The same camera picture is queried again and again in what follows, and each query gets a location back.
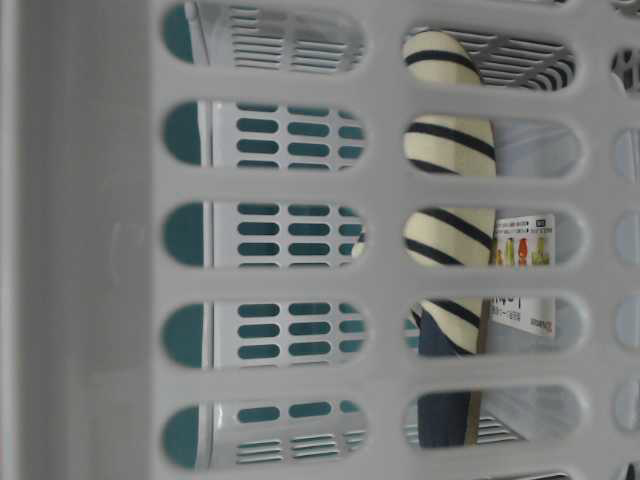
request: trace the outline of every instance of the navy fabric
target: navy fabric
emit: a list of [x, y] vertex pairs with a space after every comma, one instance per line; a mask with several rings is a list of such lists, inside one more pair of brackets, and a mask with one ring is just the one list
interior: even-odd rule
[[[423, 311], [418, 353], [424, 357], [451, 357], [460, 353]], [[418, 438], [422, 448], [464, 445], [469, 415], [469, 392], [430, 393], [418, 399]]]

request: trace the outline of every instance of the striped fabric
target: striped fabric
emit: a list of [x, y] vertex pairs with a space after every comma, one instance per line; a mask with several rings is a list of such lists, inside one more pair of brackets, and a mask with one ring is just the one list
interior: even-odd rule
[[[422, 32], [404, 47], [405, 62], [423, 82], [481, 85], [464, 48], [441, 32]], [[418, 169], [431, 174], [495, 177], [491, 123], [447, 115], [424, 115], [404, 137], [405, 154]], [[409, 255], [432, 266], [487, 265], [495, 226], [493, 209], [425, 208], [405, 227]], [[353, 249], [364, 248], [364, 234]], [[419, 354], [427, 357], [465, 356], [478, 352], [481, 299], [423, 300], [411, 309], [420, 327]], [[418, 400], [418, 434], [423, 448], [475, 442], [470, 392], [430, 394]]]

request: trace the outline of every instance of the paper tag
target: paper tag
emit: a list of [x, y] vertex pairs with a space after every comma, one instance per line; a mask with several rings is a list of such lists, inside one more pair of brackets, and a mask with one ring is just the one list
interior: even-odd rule
[[[527, 268], [555, 264], [555, 217], [532, 215], [496, 221], [492, 263], [498, 267]], [[555, 299], [496, 297], [490, 318], [518, 330], [555, 337]]]

